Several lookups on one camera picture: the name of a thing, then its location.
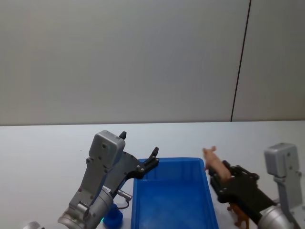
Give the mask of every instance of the brown toy horse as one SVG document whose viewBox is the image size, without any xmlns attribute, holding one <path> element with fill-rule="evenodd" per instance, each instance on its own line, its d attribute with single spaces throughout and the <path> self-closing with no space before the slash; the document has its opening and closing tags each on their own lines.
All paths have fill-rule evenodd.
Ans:
<svg viewBox="0 0 305 229">
<path fill-rule="evenodd" d="M 214 153 L 216 151 L 216 147 L 213 146 L 211 149 L 203 148 L 203 156 L 205 158 L 205 169 L 213 168 L 222 183 L 225 183 L 229 179 L 231 179 L 230 171 L 224 166 L 222 161 L 218 158 L 218 156 Z M 237 222 L 234 223 L 235 226 L 240 227 L 242 222 L 245 221 L 246 229 L 249 229 L 249 217 L 234 203 L 229 203 L 228 211 L 233 210 L 237 215 Z"/>
</svg>

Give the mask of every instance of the white table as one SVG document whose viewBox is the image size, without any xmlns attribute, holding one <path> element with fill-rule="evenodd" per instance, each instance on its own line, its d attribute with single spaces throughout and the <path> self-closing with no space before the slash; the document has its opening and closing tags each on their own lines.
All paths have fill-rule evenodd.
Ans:
<svg viewBox="0 0 305 229">
<path fill-rule="evenodd" d="M 93 136 L 104 129 L 117 135 L 127 131 L 125 150 L 137 158 L 147 157 L 155 146 L 160 148 L 159 157 L 202 157 L 202 147 L 216 145 L 221 159 L 258 173 L 260 189 L 272 199 L 278 193 L 265 169 L 265 148 L 280 142 L 296 144 L 305 172 L 305 121 L 3 126 L 0 227 L 19 229 L 31 220 L 56 222 L 81 183 Z M 123 190 L 132 193 L 132 184 L 126 182 Z M 219 228 L 236 228 L 227 205 L 218 203 L 210 190 Z M 114 202 L 124 205 L 121 197 Z M 131 209 L 123 211 L 125 229 L 130 228 Z"/>
</svg>

